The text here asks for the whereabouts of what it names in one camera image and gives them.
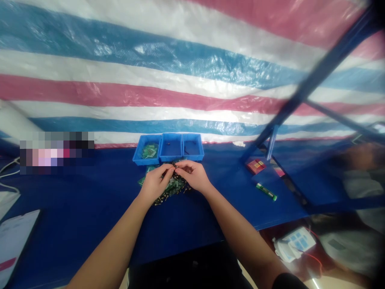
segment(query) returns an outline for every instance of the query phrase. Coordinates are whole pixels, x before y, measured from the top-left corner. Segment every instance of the person's left hand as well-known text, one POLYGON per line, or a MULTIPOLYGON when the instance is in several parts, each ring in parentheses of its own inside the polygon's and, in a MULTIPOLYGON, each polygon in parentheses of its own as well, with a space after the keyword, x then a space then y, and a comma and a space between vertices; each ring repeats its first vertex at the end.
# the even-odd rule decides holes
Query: person's left hand
POLYGON ((159 198, 166 189, 174 170, 175 167, 172 164, 163 164, 148 172, 138 197, 141 197, 148 202, 148 204, 152 205, 152 203, 159 198), (164 178, 162 178, 162 175, 166 170, 167 173, 164 178))

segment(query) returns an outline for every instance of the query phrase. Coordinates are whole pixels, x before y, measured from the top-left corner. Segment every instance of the fingers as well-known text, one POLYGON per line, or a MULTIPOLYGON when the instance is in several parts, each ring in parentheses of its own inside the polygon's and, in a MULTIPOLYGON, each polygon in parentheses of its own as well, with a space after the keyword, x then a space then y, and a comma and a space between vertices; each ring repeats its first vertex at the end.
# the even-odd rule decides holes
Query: fingers
POLYGON ((191 177, 191 175, 190 175, 188 172, 186 172, 185 170, 183 170, 183 169, 181 169, 181 168, 177 168, 177 169, 175 170, 175 172, 176 172, 178 175, 180 175, 182 178, 184 178, 186 181, 188 181, 188 180, 190 179, 190 177, 191 177))
POLYGON ((161 177, 166 170, 171 169, 173 167, 174 166, 172 164, 163 164, 160 167, 152 170, 150 173, 153 173, 154 175, 161 177))
POLYGON ((169 168, 167 173, 165 174, 163 180, 160 182, 160 185, 162 186, 163 190, 165 190, 165 188, 167 187, 167 184, 170 181, 174 171, 175 171, 175 167, 171 166, 171 168, 169 168))
POLYGON ((196 162, 190 161, 190 160, 184 160, 184 161, 180 161, 180 162, 176 163, 175 165, 178 167, 181 167, 181 168, 190 167, 194 170, 197 168, 197 166, 199 164, 196 162))

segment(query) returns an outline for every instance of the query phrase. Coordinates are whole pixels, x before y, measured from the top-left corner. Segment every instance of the blue bin divider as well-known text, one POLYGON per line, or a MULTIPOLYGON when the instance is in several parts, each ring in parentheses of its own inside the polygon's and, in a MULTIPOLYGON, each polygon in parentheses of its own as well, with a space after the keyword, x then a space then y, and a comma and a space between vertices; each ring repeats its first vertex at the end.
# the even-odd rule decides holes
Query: blue bin divider
POLYGON ((170 162, 182 158, 182 135, 175 133, 162 134, 160 160, 170 162))
POLYGON ((162 148, 162 135, 160 134, 144 134, 140 136, 138 146, 136 147, 134 157, 132 160, 137 165, 158 165, 159 164, 159 154, 162 148), (153 159, 142 159, 143 149, 149 143, 157 143, 158 144, 158 153, 156 158, 153 159))
POLYGON ((192 161, 201 161, 205 156, 200 134, 183 135, 183 157, 192 161))

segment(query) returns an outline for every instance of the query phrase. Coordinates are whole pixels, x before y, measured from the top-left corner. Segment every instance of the blue stripe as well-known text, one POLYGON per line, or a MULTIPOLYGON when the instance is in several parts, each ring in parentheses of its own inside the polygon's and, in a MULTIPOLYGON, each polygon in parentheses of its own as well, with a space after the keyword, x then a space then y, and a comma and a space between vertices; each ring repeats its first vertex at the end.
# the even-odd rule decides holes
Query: blue stripe
MULTIPOLYGON (((297 84, 307 75, 224 49, 26 4, 0 2, 0 19, 0 49, 147 67, 259 89, 297 84)), ((354 68, 333 74, 323 86, 385 92, 381 76, 381 71, 354 68)))
MULTIPOLYGON (((228 136, 249 136, 260 134, 265 125, 239 122, 216 122, 193 119, 179 120, 101 120, 82 117, 31 118, 33 123, 45 131, 108 131, 132 133, 195 132, 228 136)), ((282 125, 279 134, 299 131, 326 132, 329 130, 349 130, 339 123, 317 123, 308 125, 282 125)))
POLYGON ((6 133, 0 131, 0 138, 10 138, 10 136, 7 135, 6 133))

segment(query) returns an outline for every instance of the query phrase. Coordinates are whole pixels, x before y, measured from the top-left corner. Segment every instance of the striped tarp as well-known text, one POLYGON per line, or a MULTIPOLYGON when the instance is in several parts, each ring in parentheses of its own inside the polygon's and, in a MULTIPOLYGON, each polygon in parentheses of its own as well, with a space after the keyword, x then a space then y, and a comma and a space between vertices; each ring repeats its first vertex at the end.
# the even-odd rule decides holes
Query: striped tarp
MULTIPOLYGON (((255 139, 365 9, 349 0, 0 1, 0 99, 97 148, 142 134, 255 139)), ((385 40, 365 40, 311 99, 368 125, 385 116, 385 40)), ((301 105, 277 139, 354 133, 301 105)))

